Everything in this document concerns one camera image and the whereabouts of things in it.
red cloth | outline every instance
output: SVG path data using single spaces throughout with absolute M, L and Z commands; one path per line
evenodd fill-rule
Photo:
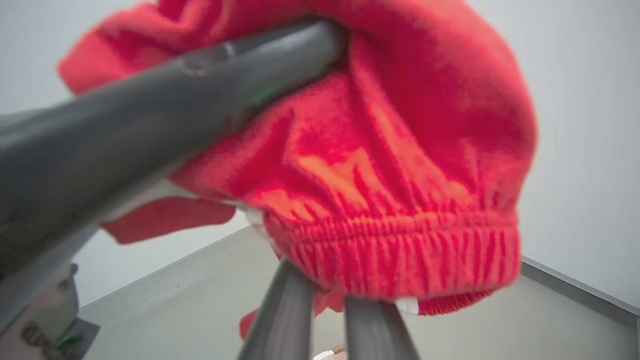
M 463 1 L 160 0 L 100 23 L 60 73 L 81 94 L 313 15 L 350 30 L 348 64 L 171 176 L 199 204 L 153 202 L 106 228 L 130 242 L 221 222 L 228 209 L 198 212 L 224 197 L 264 210 L 282 253 L 340 294 L 438 314 L 511 284 L 534 112 L 511 51 Z

gray metal bar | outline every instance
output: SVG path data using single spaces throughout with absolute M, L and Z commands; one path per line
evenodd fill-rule
M 2 121 L 0 332 L 104 215 L 332 70 L 343 35 L 324 20 L 276 29 Z
M 349 360 L 419 360 L 409 332 L 393 304 L 346 297 Z
M 314 284 L 283 259 L 238 360 L 304 360 L 311 356 Z

white wall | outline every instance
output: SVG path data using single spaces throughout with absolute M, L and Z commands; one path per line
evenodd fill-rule
M 55 66 L 80 35 L 136 0 L 0 0 L 0 113 L 56 104 L 71 96 Z M 75 257 L 80 305 L 87 305 L 247 226 L 236 213 L 225 225 L 153 241 L 118 245 L 104 231 Z
M 135 2 L 2 0 L 0 113 L 67 98 L 54 64 L 92 24 Z M 469 3 L 514 47 L 540 118 L 540 151 L 520 206 L 524 254 L 640 307 L 640 2 Z M 78 275 L 83 304 L 218 236 L 208 231 L 124 248 L 99 235 L 78 256 L 91 269 Z
M 524 254 L 640 307 L 640 1 L 468 2 L 513 46 L 540 120 Z

red fabric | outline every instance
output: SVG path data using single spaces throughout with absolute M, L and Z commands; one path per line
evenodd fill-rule
M 203 225 L 224 224 L 236 212 L 233 206 L 216 201 L 164 197 L 105 222 L 102 227 L 121 243 L 132 243 Z
M 240 337 L 244 340 L 246 336 L 249 335 L 249 330 L 251 329 L 251 325 L 253 325 L 253 321 L 255 320 L 255 316 L 258 314 L 257 310 L 253 310 L 251 313 L 245 315 L 242 320 L 240 320 Z
M 349 28 L 347 65 L 171 180 L 263 209 L 282 253 L 340 294 L 416 297 L 422 314 L 438 314 L 512 283 L 534 112 L 511 51 L 463 1 L 160 0 L 99 24 L 60 73 L 81 94 L 312 15 Z M 137 221 L 197 225 L 161 216 Z M 128 227 L 109 228 L 127 238 Z

